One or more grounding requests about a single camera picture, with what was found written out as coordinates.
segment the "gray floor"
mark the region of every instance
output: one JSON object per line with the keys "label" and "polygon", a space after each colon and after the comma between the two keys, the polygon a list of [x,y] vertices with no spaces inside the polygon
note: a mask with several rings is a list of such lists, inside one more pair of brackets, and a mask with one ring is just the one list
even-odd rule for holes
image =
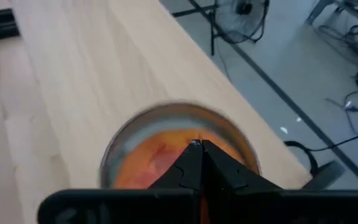
{"label": "gray floor", "polygon": [[[198,0],[202,6],[211,0]],[[162,0],[170,12],[192,9],[187,0]],[[263,39],[257,44],[239,44],[267,75],[329,136],[334,142],[353,137],[343,110],[328,103],[325,98],[342,102],[344,97],[357,90],[352,78],[358,66],[349,63],[323,41],[315,30],[304,24],[311,11],[312,0],[271,1]],[[328,7],[314,23],[325,24],[335,7]],[[209,55],[209,23],[201,14],[177,19],[193,40]],[[343,12],[331,25],[341,32],[358,24]],[[226,63],[232,84],[258,111],[270,127],[284,141],[295,140],[309,148],[327,145],[307,127],[298,115],[263,81],[233,49],[217,39],[217,54],[211,60],[224,73],[219,54]],[[352,115],[358,130],[358,114]],[[339,147],[358,166],[358,140]],[[298,149],[291,151],[305,167],[306,156]],[[332,151],[316,152],[319,164],[337,160]],[[349,169],[330,189],[358,189],[358,178]]]}

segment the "light wood surface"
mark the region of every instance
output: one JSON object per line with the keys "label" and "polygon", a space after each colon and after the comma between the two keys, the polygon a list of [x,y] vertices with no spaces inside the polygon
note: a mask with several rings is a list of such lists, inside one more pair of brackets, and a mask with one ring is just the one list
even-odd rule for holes
{"label": "light wood surface", "polygon": [[35,223],[52,192],[97,187],[114,133],[167,101],[198,102],[234,121],[272,182],[298,188],[310,179],[158,1],[12,5],[22,38],[0,41],[0,223]]}

